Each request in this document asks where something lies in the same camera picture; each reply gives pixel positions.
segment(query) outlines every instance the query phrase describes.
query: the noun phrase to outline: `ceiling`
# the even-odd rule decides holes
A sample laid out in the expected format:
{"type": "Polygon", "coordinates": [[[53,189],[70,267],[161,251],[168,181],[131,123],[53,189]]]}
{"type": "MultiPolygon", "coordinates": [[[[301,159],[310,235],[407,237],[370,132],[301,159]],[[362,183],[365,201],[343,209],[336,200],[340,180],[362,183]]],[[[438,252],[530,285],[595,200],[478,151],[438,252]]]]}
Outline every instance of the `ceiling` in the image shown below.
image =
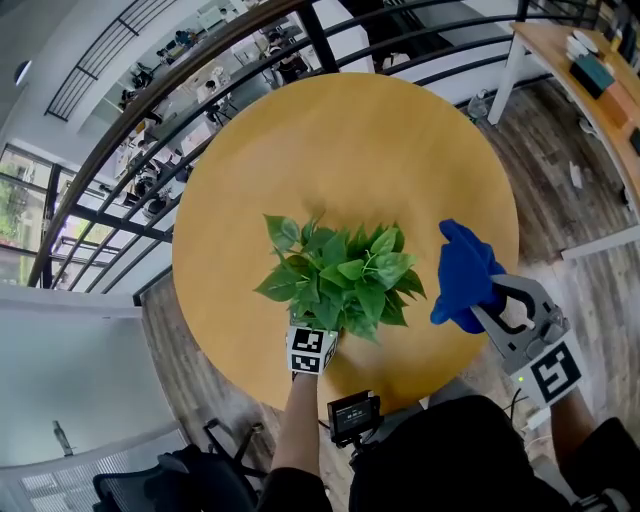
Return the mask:
{"type": "Polygon", "coordinates": [[[4,125],[22,89],[13,81],[16,68],[38,55],[79,1],[0,0],[0,48],[3,48],[0,52],[0,126],[4,125]]]}

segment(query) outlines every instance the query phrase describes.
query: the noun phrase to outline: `small screen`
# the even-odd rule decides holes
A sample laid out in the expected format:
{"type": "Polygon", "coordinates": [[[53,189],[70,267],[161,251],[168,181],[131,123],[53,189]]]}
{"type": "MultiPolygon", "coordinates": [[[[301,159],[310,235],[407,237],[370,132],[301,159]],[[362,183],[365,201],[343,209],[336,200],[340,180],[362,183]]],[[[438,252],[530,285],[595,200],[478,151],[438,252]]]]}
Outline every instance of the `small screen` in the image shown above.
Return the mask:
{"type": "Polygon", "coordinates": [[[371,419],[371,402],[367,400],[337,411],[336,427],[338,432],[345,432],[363,425],[371,421],[371,419]]]}

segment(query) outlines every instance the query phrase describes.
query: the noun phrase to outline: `bottle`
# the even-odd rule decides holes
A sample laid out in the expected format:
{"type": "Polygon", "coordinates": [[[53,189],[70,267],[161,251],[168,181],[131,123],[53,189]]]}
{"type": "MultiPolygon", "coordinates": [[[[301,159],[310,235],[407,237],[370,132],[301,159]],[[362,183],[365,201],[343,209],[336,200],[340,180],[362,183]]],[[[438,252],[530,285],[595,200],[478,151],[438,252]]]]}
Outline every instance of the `bottle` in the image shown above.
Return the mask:
{"type": "Polygon", "coordinates": [[[469,101],[469,106],[467,107],[467,115],[471,119],[473,124],[476,124],[480,119],[486,117],[489,113],[489,109],[487,108],[487,103],[485,98],[487,96],[487,90],[482,89],[478,94],[476,94],[471,101],[469,101]]]}

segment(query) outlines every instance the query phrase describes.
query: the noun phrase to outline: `cable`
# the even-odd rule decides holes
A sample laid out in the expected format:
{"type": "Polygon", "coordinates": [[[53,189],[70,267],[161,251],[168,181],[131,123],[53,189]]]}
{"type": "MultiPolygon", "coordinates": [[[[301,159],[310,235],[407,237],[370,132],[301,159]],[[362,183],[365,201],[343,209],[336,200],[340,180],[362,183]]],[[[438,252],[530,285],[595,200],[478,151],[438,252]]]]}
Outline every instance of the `cable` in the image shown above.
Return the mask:
{"type": "Polygon", "coordinates": [[[550,439],[551,438],[551,434],[549,434],[548,436],[540,436],[540,437],[536,437],[535,439],[533,439],[532,441],[529,441],[527,443],[527,446],[524,447],[524,450],[527,451],[527,448],[529,448],[533,443],[535,443],[536,441],[540,441],[542,439],[550,439]]]}
{"type": "Polygon", "coordinates": [[[511,409],[509,409],[509,421],[511,423],[513,423],[513,408],[516,405],[516,398],[518,398],[520,391],[522,391],[522,388],[518,388],[518,391],[516,391],[515,395],[513,395],[513,399],[511,400],[511,409]]]}
{"type": "MultiPolygon", "coordinates": [[[[520,402],[522,402],[523,400],[528,400],[529,397],[528,396],[521,396],[520,398],[518,398],[515,403],[518,404],[520,402]]],[[[511,407],[511,405],[507,405],[506,407],[503,407],[502,410],[506,411],[509,407],[511,407]]]]}

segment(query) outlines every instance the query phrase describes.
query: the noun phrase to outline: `table leg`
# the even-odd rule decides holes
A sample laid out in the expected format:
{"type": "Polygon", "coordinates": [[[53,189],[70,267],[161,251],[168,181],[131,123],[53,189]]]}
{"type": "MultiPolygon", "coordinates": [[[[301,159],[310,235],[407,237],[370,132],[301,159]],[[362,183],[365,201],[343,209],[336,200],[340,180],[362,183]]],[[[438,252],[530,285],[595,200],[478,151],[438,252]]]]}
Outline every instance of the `table leg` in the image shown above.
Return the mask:
{"type": "Polygon", "coordinates": [[[566,251],[562,251],[561,255],[563,260],[572,260],[636,241],[640,241],[640,226],[633,226],[614,233],[613,235],[608,235],[593,242],[579,245],[573,249],[567,249],[566,251]]]}
{"type": "Polygon", "coordinates": [[[502,72],[500,78],[500,86],[498,87],[498,93],[493,100],[491,111],[489,112],[488,121],[495,125],[500,121],[500,116],[504,107],[507,105],[513,84],[516,83],[518,77],[518,71],[524,57],[525,48],[522,44],[520,37],[515,34],[513,36],[513,42],[511,43],[511,50],[509,51],[509,58],[507,59],[507,65],[502,72]]]}

